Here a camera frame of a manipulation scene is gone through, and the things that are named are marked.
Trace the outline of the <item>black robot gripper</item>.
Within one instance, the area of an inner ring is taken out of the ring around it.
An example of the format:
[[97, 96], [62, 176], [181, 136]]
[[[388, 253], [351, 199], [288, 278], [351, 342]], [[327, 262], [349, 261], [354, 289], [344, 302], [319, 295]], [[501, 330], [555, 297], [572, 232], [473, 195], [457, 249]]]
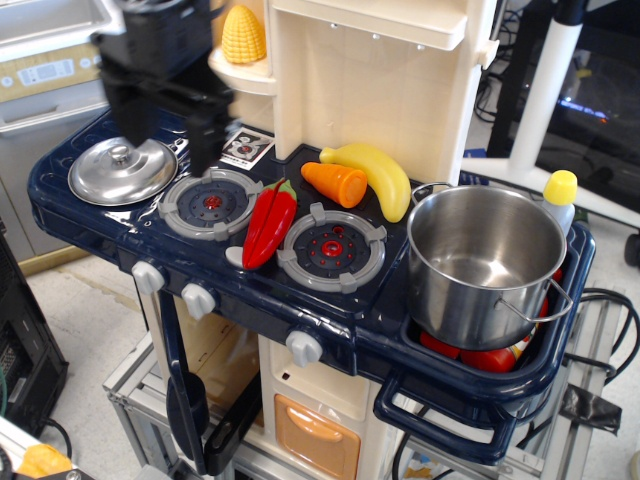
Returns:
[[208, 66], [213, 51], [208, 1], [118, 1], [124, 31], [91, 35], [100, 78], [121, 134], [142, 145], [158, 129], [158, 109], [186, 120], [192, 176], [220, 159], [233, 93]]

